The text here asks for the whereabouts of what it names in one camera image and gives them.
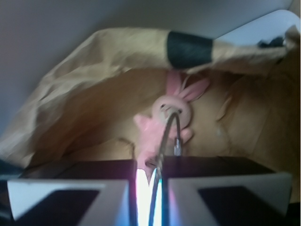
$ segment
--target gray wall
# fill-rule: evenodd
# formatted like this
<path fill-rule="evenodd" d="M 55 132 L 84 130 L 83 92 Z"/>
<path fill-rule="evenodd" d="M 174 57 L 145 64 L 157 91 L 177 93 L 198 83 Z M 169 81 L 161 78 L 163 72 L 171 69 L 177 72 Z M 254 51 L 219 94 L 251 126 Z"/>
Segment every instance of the gray wall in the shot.
<path fill-rule="evenodd" d="M 39 80 L 93 32 L 155 27 L 217 38 L 292 0 L 0 0 L 0 135 Z"/>

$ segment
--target bunny head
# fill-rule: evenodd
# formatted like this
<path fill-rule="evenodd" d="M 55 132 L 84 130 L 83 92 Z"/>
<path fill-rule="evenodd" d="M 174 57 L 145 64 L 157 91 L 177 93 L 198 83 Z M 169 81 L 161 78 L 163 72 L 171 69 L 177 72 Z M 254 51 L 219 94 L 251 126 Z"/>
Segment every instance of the bunny head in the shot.
<path fill-rule="evenodd" d="M 152 117 L 165 125 L 169 116 L 177 112 L 180 118 L 180 127 L 181 129 L 185 128 L 191 120 L 191 108 L 188 102 L 198 99 L 209 84 L 209 79 L 202 79 L 184 88 L 180 73 L 170 71 L 167 74 L 166 95 L 159 97 L 153 104 Z"/>

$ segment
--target crumpled paper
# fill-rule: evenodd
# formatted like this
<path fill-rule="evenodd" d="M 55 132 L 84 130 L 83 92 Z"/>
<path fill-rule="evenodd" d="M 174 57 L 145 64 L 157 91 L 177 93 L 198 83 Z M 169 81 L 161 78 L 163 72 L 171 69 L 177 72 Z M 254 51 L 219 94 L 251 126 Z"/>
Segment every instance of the crumpled paper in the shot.
<path fill-rule="evenodd" d="M 95 153 L 102 144 L 112 150 L 112 139 L 135 145 L 133 116 L 150 115 L 165 92 L 172 68 L 168 33 L 139 28 L 94 33 L 43 77 L 1 137 L 0 158 L 31 167 L 82 150 Z M 194 137 L 185 155 L 245 156 L 291 172 L 292 200 L 300 201 L 300 34 L 288 31 L 286 46 L 265 49 L 214 41 L 211 57 L 208 64 L 183 69 L 196 73 L 188 84 L 204 76 L 211 80 L 191 103 Z"/>

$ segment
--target flexible metal wire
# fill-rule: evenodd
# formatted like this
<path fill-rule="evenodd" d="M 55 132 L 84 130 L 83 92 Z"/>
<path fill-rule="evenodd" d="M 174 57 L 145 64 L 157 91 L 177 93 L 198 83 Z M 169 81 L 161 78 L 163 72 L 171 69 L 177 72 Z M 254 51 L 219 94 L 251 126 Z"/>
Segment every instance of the flexible metal wire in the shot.
<path fill-rule="evenodd" d="M 150 202 L 150 217 L 149 217 L 149 226 L 153 226 L 154 224 L 154 215 L 155 215 L 155 207 L 156 207 L 156 197 L 157 197 L 157 190 L 158 190 L 158 184 L 160 179 L 162 178 L 162 166 L 163 166 L 163 160 L 164 160 L 164 153 L 167 145 L 168 135 L 171 129 L 171 125 L 173 123 L 174 118 L 176 119 L 176 126 L 177 126 L 177 138 L 178 140 L 181 140 L 181 128 L 180 128 L 180 119 L 178 113 L 172 113 L 170 117 L 168 118 L 164 135 L 161 141 L 161 145 L 159 148 L 159 155 L 157 160 L 157 170 L 156 175 L 154 178 L 154 186 L 152 188 L 152 194 L 151 194 L 151 202 Z"/>

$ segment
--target pink toy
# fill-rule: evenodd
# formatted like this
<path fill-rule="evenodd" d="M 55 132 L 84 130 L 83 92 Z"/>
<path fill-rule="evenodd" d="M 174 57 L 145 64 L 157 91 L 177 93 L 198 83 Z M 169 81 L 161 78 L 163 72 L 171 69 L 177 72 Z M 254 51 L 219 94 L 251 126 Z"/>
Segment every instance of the pink toy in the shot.
<path fill-rule="evenodd" d="M 180 73 L 170 71 L 167 74 L 166 95 L 159 97 L 152 106 L 152 118 L 137 114 L 134 122 L 140 130 L 138 148 L 140 154 L 137 158 L 138 169 L 143 169 L 150 179 L 153 169 L 146 166 L 145 162 L 153 159 L 157 153 L 163 137 L 166 123 L 169 116 L 179 113 L 181 139 L 186 143 L 193 135 L 189 128 L 186 128 L 191 120 L 191 109 L 188 102 L 198 99 L 209 86 L 209 79 L 202 79 L 184 89 Z M 176 138 L 175 121 L 171 127 L 169 138 L 174 141 Z"/>

